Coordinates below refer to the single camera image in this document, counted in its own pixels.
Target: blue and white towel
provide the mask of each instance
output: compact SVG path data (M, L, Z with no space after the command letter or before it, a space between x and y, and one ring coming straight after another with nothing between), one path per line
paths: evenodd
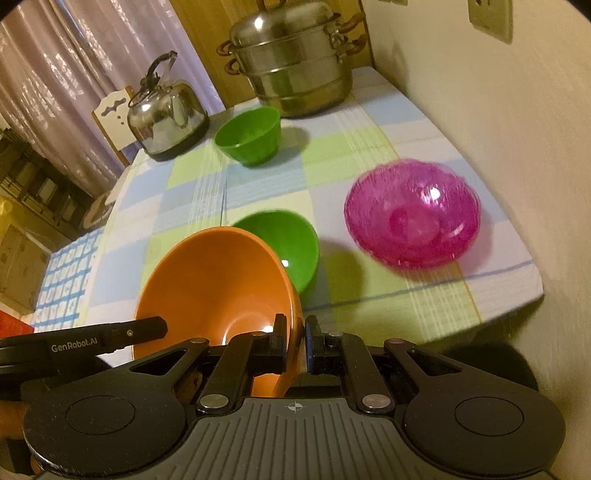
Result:
M36 332L74 326L102 234L87 233L51 256L31 322Z

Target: bowl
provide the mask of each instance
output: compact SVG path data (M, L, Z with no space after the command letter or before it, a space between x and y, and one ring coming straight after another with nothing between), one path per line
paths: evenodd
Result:
M471 246L480 201L451 169L398 160L355 182L345 200L345 223L362 250L390 267L438 267Z
M279 149L281 118L270 106L240 113L217 131L215 144L245 167L260 165Z
M277 313L287 316L288 369L281 376L256 377L253 396L280 397L297 374L303 328L299 298L261 239L232 227L202 230L177 244L150 275L135 318L160 316L168 333L134 345L134 359L193 337L225 345L240 333L269 332Z
M318 236L301 215L289 210L257 212L234 223L254 233L277 254L298 293L311 284L320 258Z

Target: screw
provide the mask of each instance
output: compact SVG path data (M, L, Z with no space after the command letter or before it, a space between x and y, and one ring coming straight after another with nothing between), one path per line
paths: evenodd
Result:
M220 395L219 393L211 393L209 395L205 395L204 397L199 400L201 405L205 408L222 408L225 407L229 400L228 397L225 395Z
M378 408L385 408L390 405L392 402L386 395L380 395L379 393L372 393L371 395L366 395L361 399L361 403L365 405L367 408L372 408L377 410Z

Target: table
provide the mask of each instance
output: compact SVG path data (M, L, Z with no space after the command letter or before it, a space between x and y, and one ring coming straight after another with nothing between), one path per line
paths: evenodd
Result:
M232 115L258 105L254 99L215 115L204 141L173 161L138 154L105 226L74 325L132 319L142 286L178 241L269 208L298 212L316 228L321 259L303 307L324 331L355 333L374 345L393 336L425 343L543 295L540 273L493 195L433 123L374 69L353 71L352 92L341 105L283 119L276 157L245 168L217 150L212 138ZM459 261L396 272L361 252L348 235L343 203L355 179L404 157L445 163L480 196L482 227ZM129 349L116 352L109 361L130 355Z

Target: red object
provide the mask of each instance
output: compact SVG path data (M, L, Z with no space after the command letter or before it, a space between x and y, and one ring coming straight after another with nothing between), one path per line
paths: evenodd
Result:
M32 326L0 310L0 338L33 333Z

